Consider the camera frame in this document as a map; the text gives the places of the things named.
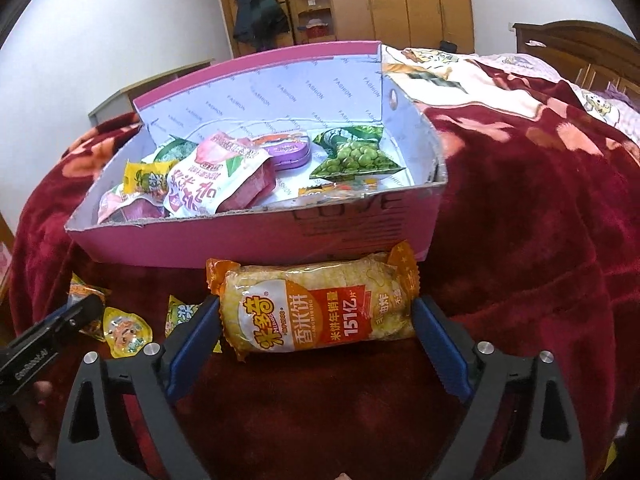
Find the person's left hand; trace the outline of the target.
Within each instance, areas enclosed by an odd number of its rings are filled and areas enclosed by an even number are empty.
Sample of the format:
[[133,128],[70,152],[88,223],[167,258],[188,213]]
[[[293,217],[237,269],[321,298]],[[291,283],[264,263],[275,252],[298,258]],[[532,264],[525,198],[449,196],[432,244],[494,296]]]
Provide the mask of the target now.
[[21,440],[21,450],[27,458],[36,458],[40,463],[54,468],[58,437],[50,431],[48,416],[44,411],[44,401],[52,391],[52,384],[46,380],[33,382],[18,395],[16,406],[29,435],[29,441]]

